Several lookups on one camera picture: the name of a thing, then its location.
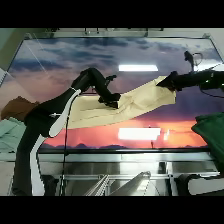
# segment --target teal fabric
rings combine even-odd
[[[224,164],[224,113],[196,117],[192,130],[199,134],[211,149],[211,154]]]
[[[15,118],[0,122],[0,152],[16,152],[26,126]]]

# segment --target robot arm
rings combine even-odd
[[[64,127],[75,98],[94,86],[99,102],[114,108],[120,94],[107,89],[108,79],[95,68],[81,72],[71,87],[60,96],[35,107],[25,118],[26,131],[17,148],[12,191],[14,195],[43,196],[46,194],[41,178],[37,151],[46,138],[55,137]]]

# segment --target sunset sky print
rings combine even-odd
[[[185,74],[190,64],[184,52],[203,54],[201,66],[222,63],[210,40],[181,38],[55,38],[25,40],[14,58],[9,75],[0,88],[0,108],[17,96],[35,102],[52,99],[67,88],[82,70],[97,68],[105,77],[117,75],[109,85],[111,92],[124,93],[158,76],[172,71]],[[157,72],[119,72],[121,64],[156,65]],[[191,127],[195,117],[223,111],[223,100],[200,92],[198,87],[185,88],[177,93],[176,104],[166,105],[134,119],[107,126],[68,130],[68,146],[87,147],[120,145],[127,148],[150,148],[150,141],[121,140],[119,128],[159,127],[161,134],[154,147],[201,147],[204,140]],[[46,144],[64,145],[65,130]]]

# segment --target brown cloth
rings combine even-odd
[[[16,99],[10,100],[3,108],[1,119],[13,117],[19,121],[24,121],[26,115],[37,105],[39,105],[39,102],[31,103],[27,99],[18,96]]]

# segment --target orange sky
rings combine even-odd
[[[195,121],[181,121],[181,122],[160,122],[160,121],[143,121],[133,119],[125,122],[120,122],[108,126],[98,126],[91,128],[80,128],[68,130],[68,145],[76,146],[78,144],[85,144],[87,146],[102,147],[107,145],[122,145],[128,148],[150,148],[150,141],[132,141],[120,140],[118,138],[119,128],[124,127],[160,127],[161,135],[154,142],[154,147],[159,148],[176,148],[185,146],[204,146],[206,143],[196,133],[191,131],[191,127]],[[167,140],[164,140],[164,133],[170,130],[170,135]],[[57,146],[64,144],[65,130],[62,130],[54,139],[47,139],[45,143]]]

